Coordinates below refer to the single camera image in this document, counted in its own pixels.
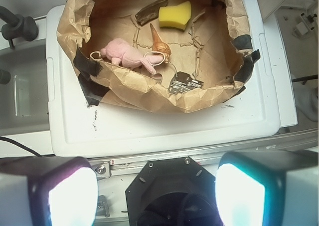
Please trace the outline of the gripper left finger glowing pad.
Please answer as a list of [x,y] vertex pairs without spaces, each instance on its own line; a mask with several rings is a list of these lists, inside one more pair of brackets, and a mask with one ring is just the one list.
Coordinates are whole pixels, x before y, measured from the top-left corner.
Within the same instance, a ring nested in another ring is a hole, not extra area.
[[91,226],[98,182],[83,157],[0,160],[2,226]]

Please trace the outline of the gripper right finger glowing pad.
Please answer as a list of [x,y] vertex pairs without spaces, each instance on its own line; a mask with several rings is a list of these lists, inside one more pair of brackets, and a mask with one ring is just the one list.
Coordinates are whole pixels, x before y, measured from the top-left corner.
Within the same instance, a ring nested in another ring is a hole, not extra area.
[[310,150],[230,151],[216,173],[226,226],[317,226],[319,155]]

